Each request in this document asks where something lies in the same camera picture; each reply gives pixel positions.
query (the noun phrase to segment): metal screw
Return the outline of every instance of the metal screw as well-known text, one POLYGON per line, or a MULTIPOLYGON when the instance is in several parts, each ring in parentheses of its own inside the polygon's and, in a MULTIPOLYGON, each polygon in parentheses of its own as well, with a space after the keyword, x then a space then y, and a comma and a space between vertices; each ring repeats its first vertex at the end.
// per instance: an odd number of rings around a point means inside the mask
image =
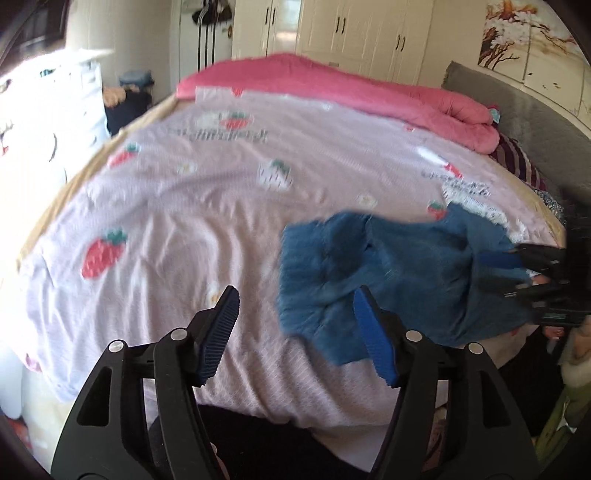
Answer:
POLYGON ((109 344, 109 352, 112 352, 112 353, 120 352, 121 350, 123 350, 124 346, 125 345, 123 344, 123 342, 121 340, 115 340, 114 342, 111 342, 109 344))
POLYGON ((423 340, 421 332, 418 332, 416 330, 409 330, 406 334, 406 338, 410 342, 420 342, 421 340, 423 340))
POLYGON ((482 352, 484 352, 482 345, 476 342, 472 342, 470 345, 468 345, 468 350, 470 350, 474 355, 480 355, 482 352))
POLYGON ((172 331, 170 338, 172 338, 172 340, 176 340, 177 342, 180 340, 185 340, 185 338, 187 338, 187 331, 184 328, 177 328, 176 330, 172 331))

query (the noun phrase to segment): white wall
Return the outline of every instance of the white wall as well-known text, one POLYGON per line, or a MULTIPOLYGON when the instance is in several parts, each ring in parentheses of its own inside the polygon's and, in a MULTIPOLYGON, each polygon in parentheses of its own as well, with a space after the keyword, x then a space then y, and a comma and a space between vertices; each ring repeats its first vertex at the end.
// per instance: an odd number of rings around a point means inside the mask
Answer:
POLYGON ((68 48, 111 48, 100 61, 103 82, 117 86, 128 70, 151 70, 154 100, 169 95, 170 23, 173 0, 73 0, 68 48))

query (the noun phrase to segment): striped pillow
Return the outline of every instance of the striped pillow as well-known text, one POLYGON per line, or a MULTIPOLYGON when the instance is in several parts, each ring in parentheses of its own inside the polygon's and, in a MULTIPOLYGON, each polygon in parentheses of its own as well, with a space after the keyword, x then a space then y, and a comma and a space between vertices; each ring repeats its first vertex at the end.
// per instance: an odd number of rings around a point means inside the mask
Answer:
POLYGON ((537 190, 546 191, 544 178, 540 171, 532 165, 519 142, 499 132, 501 141, 491 158, 505 167, 513 175, 537 190))

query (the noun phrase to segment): folded clothes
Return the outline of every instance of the folded clothes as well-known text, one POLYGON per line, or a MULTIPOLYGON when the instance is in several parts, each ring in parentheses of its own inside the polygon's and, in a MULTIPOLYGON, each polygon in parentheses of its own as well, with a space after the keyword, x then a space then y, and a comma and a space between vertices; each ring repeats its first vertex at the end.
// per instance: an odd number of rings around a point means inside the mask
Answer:
POLYGON ((288 225, 278 295, 281 328, 309 340, 337 365, 368 358, 352 306, 354 290, 367 285, 382 309, 441 345, 509 332, 528 320, 528 312, 478 283, 489 275, 529 276, 474 258, 512 247, 503 227, 454 204, 433 223, 345 212, 325 222, 288 225))

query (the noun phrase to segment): blue gripper pad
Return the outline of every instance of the blue gripper pad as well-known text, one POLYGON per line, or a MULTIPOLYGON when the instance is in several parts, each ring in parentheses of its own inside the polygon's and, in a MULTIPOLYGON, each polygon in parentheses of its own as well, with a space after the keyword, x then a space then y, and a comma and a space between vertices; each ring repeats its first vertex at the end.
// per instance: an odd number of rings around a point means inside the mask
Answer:
POLYGON ((375 371, 389 387, 393 387, 398 381, 394 346, 379 322, 380 312, 375 310, 372 303, 372 300, 361 288, 355 290, 353 311, 361 331, 361 337, 369 357, 374 362, 375 371))
POLYGON ((226 287, 216 305, 216 317, 201 345, 197 377, 205 385, 208 378, 216 374, 217 368, 226 350, 228 339, 240 311, 240 295, 234 287, 226 287))
POLYGON ((478 261, 487 267, 503 268, 510 270, 512 268, 523 268, 521 257, 515 253, 509 252, 482 252, 477 256, 478 261))

